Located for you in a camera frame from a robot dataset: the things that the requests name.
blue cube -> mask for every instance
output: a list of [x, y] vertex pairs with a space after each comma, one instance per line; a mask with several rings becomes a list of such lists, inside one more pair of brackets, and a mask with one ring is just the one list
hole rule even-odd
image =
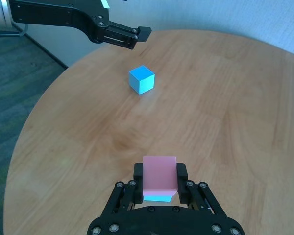
[[129, 72], [129, 85], [138, 94], [143, 94], [151, 90], [154, 83], [155, 74], [145, 65], [141, 65]]

metal cylinder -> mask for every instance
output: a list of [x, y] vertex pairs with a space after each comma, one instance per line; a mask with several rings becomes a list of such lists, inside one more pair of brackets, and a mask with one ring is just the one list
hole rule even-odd
[[0, 0], [0, 28], [11, 28], [12, 18], [9, 0]]

wooden table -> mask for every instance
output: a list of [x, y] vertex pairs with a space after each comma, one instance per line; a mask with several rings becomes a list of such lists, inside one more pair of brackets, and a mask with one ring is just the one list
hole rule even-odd
[[[138, 96], [128, 71], [141, 64], [156, 82]], [[85, 235], [144, 155], [176, 155], [246, 234], [294, 234], [294, 55], [184, 30], [82, 59], [49, 87], [20, 134], [4, 234]]]

pink cube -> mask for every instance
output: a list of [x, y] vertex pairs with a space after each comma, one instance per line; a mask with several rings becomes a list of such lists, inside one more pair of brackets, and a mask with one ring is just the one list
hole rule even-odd
[[144, 156], [144, 200], [170, 201], [177, 192], [175, 156]]

pink block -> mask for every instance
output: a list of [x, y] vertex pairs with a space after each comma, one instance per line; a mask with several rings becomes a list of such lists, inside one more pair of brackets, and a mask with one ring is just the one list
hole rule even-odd
[[144, 196], [176, 194], [176, 156], [144, 156], [143, 169]]

